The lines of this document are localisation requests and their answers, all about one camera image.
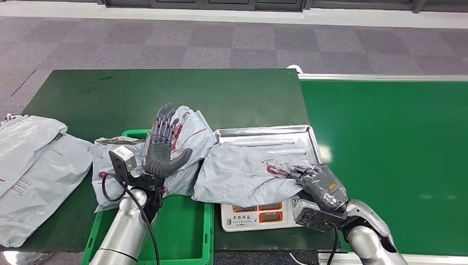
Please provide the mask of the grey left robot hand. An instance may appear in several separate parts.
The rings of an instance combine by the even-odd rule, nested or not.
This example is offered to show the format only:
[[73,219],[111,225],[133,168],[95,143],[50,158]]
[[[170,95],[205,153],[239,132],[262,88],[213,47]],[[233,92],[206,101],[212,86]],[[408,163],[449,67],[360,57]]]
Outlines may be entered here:
[[149,134],[147,134],[142,155],[143,173],[156,182],[163,182],[173,172],[184,166],[193,150],[184,149],[176,158],[171,158],[172,140],[178,119],[173,120],[175,110],[171,103],[162,106],[156,114]]

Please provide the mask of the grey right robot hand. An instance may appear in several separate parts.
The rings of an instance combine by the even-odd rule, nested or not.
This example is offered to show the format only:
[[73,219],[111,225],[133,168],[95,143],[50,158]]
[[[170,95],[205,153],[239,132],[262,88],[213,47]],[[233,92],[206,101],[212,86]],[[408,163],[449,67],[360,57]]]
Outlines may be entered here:
[[347,191],[325,163],[293,165],[292,177],[302,186],[299,198],[316,203],[325,212],[345,212]]

